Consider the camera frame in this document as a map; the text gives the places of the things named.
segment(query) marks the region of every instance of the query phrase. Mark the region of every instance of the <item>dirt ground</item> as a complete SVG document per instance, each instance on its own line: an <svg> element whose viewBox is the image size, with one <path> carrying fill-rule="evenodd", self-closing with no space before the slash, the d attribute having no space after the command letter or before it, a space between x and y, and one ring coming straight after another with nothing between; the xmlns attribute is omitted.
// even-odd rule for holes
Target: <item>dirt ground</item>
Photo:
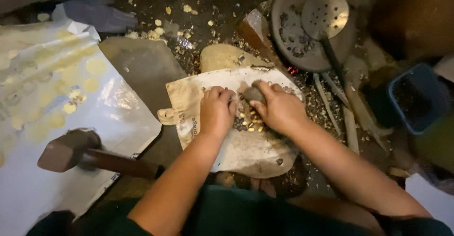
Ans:
<svg viewBox="0 0 454 236"><path fill-rule="evenodd" d="M227 43L244 49L246 52L257 54L249 46L244 45L236 33L236 28L244 16L260 3L267 0L114 0L113 6L125 12L136 15L139 25L135 32L141 34L156 28L155 20L165 20L178 24L179 30L189 33L187 40L195 46L187 49L187 45L181 39L164 36L168 41L167 46L174 53L178 62L188 75L200 73L199 55L201 50L213 43ZM183 11L185 5L191 6L192 10L197 11L197 15ZM168 14L166 7L170 7L172 12ZM103 39L112 36L101 34ZM341 111L341 102L332 94L330 101L331 110L335 114L336 120L342 129L342 134L337 135L334 127L327 117L326 109L320 95L318 94L313 74L299 71L293 78L306 96L308 116L324 127L340 142L345 143L345 126ZM322 81L324 89L329 90L326 83ZM384 151L367 136L367 133L359 130L360 155L371 161L378 168L387 168ZM248 177L239 174L232 174L237 187L250 188ZM304 191L316 193L329 197L339 197L340 195L331 187L330 183L311 164L303 155L298 156L292 169L284 175L271 178L271 183L275 187L276 195L279 198L295 197Z"/></svg>

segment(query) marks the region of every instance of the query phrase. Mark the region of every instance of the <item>person's right hand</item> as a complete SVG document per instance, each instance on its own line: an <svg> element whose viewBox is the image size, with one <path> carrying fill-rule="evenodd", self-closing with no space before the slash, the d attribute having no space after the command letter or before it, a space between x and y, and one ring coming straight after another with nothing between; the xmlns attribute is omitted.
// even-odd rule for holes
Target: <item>person's right hand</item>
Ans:
<svg viewBox="0 0 454 236"><path fill-rule="evenodd" d="M264 95L266 105L255 100L251 100L250 105L258 111L270 128L290 137L298 127L310 121L301 100L286 93L278 84L269 86L264 81L256 81L253 85Z"/></svg>

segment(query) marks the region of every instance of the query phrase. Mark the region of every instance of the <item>beige rock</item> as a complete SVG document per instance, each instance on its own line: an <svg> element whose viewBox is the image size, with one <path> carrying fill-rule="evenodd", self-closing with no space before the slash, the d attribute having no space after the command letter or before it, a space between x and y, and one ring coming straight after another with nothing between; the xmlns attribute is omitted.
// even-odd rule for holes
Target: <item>beige rock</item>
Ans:
<svg viewBox="0 0 454 236"><path fill-rule="evenodd" d="M241 55L244 55L244 59L239 62L238 57ZM202 73L251 65L272 66L242 49L227 44L210 45L204 48L200 54L200 71Z"/></svg>

